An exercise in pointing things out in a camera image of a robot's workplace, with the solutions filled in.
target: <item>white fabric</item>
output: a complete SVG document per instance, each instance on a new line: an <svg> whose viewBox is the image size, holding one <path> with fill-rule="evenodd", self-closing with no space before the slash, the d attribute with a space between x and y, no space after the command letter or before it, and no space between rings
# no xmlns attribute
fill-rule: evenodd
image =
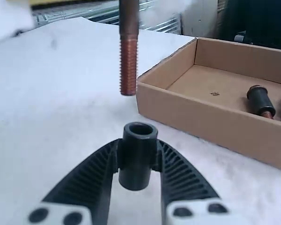
<svg viewBox="0 0 281 225"><path fill-rule="evenodd" d="M141 30L139 73L192 37ZM155 125L224 200L256 225L281 224L281 171L138 114L119 93L118 26L58 21L0 42L0 224L39 202L132 121ZM159 174L140 192L115 175L110 225L161 224Z"/></svg>
<svg viewBox="0 0 281 225"><path fill-rule="evenodd" d="M33 27L28 0L0 0L0 40Z"/></svg>

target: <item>copper threaded rod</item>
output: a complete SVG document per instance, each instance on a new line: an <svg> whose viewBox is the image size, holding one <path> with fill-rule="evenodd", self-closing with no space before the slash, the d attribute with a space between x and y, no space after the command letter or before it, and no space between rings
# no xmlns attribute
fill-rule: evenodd
<svg viewBox="0 0 281 225"><path fill-rule="evenodd" d="M136 93L137 40L121 40L121 94Z"/></svg>
<svg viewBox="0 0 281 225"><path fill-rule="evenodd" d="M119 0L121 38L121 94L136 93L137 39L139 34L139 0Z"/></svg>
<svg viewBox="0 0 281 225"><path fill-rule="evenodd" d="M272 119L272 120L274 119L272 114L269 111L262 112L261 116L268 118L268 119Z"/></svg>

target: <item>hole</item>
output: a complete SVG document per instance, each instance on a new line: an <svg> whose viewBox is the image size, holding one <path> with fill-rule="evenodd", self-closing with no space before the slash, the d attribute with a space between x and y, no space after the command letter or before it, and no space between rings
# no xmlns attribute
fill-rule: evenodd
<svg viewBox="0 0 281 225"><path fill-rule="evenodd" d="M176 217L191 217L192 212L190 212L185 207L180 207L180 208L175 208L173 215Z"/></svg>
<svg viewBox="0 0 281 225"><path fill-rule="evenodd" d="M34 210L32 213L29 215L29 221L33 224L42 222L46 217L48 216L48 209L46 208L39 208Z"/></svg>
<svg viewBox="0 0 281 225"><path fill-rule="evenodd" d="M82 215L79 212L71 212L64 218L64 225L78 225L82 221Z"/></svg>
<svg viewBox="0 0 281 225"><path fill-rule="evenodd" d="M147 124L132 124L129 129L137 135L149 135L153 132L153 128Z"/></svg>
<svg viewBox="0 0 281 225"><path fill-rule="evenodd" d="M213 203L208 206L208 212L214 212L214 213L227 213L228 210L219 203Z"/></svg>

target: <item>small mark on cardboard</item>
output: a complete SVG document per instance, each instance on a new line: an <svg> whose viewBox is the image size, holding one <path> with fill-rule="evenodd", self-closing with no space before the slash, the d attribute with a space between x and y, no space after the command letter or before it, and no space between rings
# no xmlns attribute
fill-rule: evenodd
<svg viewBox="0 0 281 225"><path fill-rule="evenodd" d="M210 94L211 94L212 96L219 96L219 95L220 95L219 92L211 92Z"/></svg>

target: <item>open cardboard tray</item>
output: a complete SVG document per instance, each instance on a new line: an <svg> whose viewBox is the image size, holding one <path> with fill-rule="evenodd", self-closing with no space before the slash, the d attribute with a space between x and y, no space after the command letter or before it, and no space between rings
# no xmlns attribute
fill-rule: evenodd
<svg viewBox="0 0 281 225"><path fill-rule="evenodd" d="M256 84L275 120L250 113ZM136 97L145 117L281 169L281 50L198 38L143 74Z"/></svg>

